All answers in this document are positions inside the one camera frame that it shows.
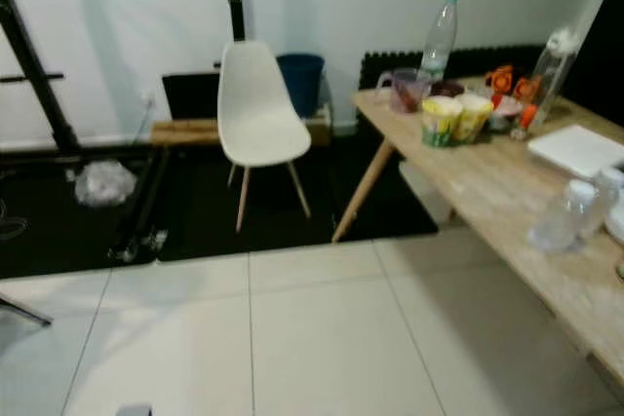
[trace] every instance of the wooden chair leg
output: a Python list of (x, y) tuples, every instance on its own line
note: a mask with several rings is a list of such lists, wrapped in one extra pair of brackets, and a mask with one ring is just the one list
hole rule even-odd
[(227, 176), (227, 186), (232, 185), (232, 179), (234, 178), (234, 172), (236, 172), (236, 165), (232, 163), (232, 168), (230, 169), (230, 175)]
[(307, 201), (305, 200), (305, 194), (303, 193), (303, 188), (301, 187), (301, 182), (299, 181), (298, 175), (296, 175), (296, 169), (294, 168), (294, 164), (292, 161), (288, 161), (289, 172), (291, 173), (292, 180), (294, 181), (294, 187), (296, 188), (296, 194), (299, 196), (299, 200), (301, 201), (301, 206), (303, 207), (303, 211), (305, 212), (305, 217), (310, 217), (310, 207), (308, 206)]
[(236, 220), (236, 232), (241, 232), (241, 226), (243, 225), (243, 215), (245, 214), (245, 203), (247, 202), (247, 190), (250, 185), (250, 169), (245, 168), (243, 172), (243, 189), (241, 190), (241, 200), (238, 204), (238, 218)]

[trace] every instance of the black mat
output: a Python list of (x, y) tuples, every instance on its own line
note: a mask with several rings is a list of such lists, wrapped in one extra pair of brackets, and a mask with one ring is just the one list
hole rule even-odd
[[(139, 172), (142, 161), (125, 162)], [(22, 170), (0, 180), (7, 216), (27, 221), (20, 236), (0, 242), (0, 279), (117, 266), (107, 258), (126, 206), (76, 203), (63, 167)]]
[[(285, 165), (252, 170), (241, 233), (235, 223), (242, 182), (226, 187), (229, 163), (220, 149), (189, 150), (170, 167), (158, 225), (169, 238), (161, 260), (327, 243), (371, 161), (375, 144), (341, 139), (296, 161), (312, 217), (308, 220)], [(345, 240), (435, 232), (436, 226), (398, 173), (393, 159), (362, 206)]]
[[(341, 138), (295, 162), (312, 211), (308, 220), (285, 165), (252, 170), (243, 229), (235, 232), (242, 182), (227, 188), (229, 163), (219, 147), (172, 156), (154, 214), (169, 238), (159, 258), (174, 261), (227, 253), (327, 243), (378, 145), (378, 135)], [(429, 233), (436, 226), (413, 196), (393, 158), (344, 238)], [(141, 161), (126, 162), (140, 170)], [(119, 267), (107, 258), (125, 206), (85, 208), (62, 167), (22, 172), (1, 182), (9, 215), (28, 220), (18, 238), (0, 242), (0, 278)]]

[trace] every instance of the table top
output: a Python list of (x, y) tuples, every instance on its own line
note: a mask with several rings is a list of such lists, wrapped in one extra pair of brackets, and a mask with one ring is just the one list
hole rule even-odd
[[(353, 96), (360, 111), (436, 186), (462, 218), (624, 383), (624, 283), (614, 267), (624, 248), (600, 232), (577, 251), (548, 254), (527, 231), (570, 175), (542, 163), (508, 135), (451, 148), (420, 143), (420, 115), (389, 108), (390, 94)], [(624, 129), (564, 98), (535, 134), (570, 124), (624, 143)]]

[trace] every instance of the white tray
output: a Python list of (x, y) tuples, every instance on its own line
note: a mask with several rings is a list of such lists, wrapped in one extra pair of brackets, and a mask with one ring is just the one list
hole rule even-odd
[(528, 151), (588, 180), (602, 168), (624, 163), (624, 145), (577, 125), (535, 138)]

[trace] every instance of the yellow cup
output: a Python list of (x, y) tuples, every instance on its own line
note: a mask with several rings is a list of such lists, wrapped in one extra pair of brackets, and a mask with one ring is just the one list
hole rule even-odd
[(422, 101), (422, 142), (446, 146), (457, 125), (461, 104), (455, 98), (430, 96)]
[(494, 105), (486, 97), (471, 93), (457, 95), (455, 99), (461, 103), (463, 110), (452, 133), (452, 138), (461, 143), (470, 143), (483, 128)]

